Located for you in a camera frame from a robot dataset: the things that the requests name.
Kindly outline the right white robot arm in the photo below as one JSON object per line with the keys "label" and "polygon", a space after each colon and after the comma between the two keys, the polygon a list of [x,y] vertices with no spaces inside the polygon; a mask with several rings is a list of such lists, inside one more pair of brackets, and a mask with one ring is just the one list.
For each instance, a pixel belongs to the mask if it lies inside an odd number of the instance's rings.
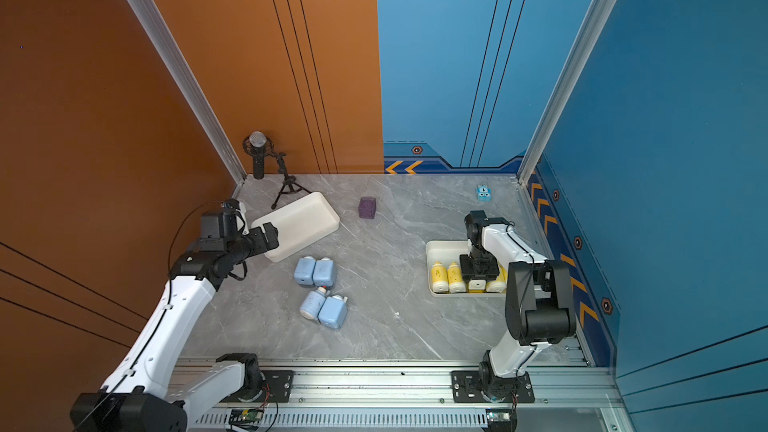
{"label": "right white robot arm", "polygon": [[468,289],[500,278],[506,332],[480,365],[480,390],[490,401],[508,401],[523,387],[526,367],[544,350],[576,332],[568,265],[527,244],[504,218],[472,211],[464,219],[469,252],[459,256]]}

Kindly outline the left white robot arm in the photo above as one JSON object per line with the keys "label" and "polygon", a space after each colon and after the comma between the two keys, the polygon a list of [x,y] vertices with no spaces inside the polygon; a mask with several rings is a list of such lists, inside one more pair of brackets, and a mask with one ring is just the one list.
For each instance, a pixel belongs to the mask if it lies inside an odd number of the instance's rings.
{"label": "left white robot arm", "polygon": [[266,398],[266,380],[253,353],[226,354],[181,391],[169,383],[203,310],[233,269],[278,247],[267,222],[239,229],[232,217],[205,224],[197,242],[169,272],[161,299],[120,365],[94,393],[81,394],[70,419],[76,431],[185,431],[222,399]]}

